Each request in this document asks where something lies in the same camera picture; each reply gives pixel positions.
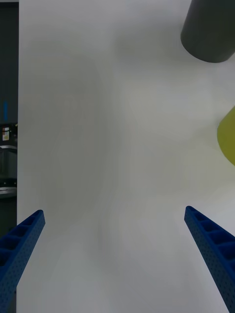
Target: perforated blue plastic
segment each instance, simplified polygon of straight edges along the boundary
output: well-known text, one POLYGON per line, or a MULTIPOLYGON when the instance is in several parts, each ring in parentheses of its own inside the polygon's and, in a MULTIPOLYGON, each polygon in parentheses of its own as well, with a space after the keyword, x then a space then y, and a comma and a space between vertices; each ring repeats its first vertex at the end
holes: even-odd
POLYGON ((230 313, 235 312, 235 237, 191 206, 185 222, 230 313))
POLYGON ((0 313, 7 312, 44 225, 38 210, 0 239, 0 313))

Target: yellow-green object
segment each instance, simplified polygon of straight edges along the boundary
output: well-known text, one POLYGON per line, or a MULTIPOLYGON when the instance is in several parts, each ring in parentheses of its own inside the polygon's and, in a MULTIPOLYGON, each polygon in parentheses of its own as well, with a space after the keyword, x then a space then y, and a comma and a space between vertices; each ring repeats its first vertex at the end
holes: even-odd
POLYGON ((235 107, 219 123, 217 139, 224 156, 235 165, 235 107))

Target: yellow ball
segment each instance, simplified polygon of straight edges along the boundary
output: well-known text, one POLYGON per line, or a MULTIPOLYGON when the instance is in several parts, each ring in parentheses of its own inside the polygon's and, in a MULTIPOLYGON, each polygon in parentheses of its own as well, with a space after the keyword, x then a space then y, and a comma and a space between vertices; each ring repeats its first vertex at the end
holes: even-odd
POLYGON ((217 139, 224 156, 235 165, 235 107, 219 123, 217 139))

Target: white table surface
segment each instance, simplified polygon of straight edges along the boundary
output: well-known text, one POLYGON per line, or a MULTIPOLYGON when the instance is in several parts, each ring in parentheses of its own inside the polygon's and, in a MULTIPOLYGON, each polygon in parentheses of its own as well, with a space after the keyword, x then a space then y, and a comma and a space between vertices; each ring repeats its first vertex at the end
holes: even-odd
POLYGON ((184 50, 188 7, 20 0, 18 222, 46 226, 18 313, 227 312, 184 210, 235 235, 235 58, 184 50))

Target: black machine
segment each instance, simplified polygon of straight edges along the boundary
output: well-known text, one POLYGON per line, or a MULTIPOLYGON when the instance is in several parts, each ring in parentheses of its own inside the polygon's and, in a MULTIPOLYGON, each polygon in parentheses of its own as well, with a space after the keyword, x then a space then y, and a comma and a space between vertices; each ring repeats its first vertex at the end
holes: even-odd
POLYGON ((17 195, 17 124, 0 126, 0 199, 17 195))

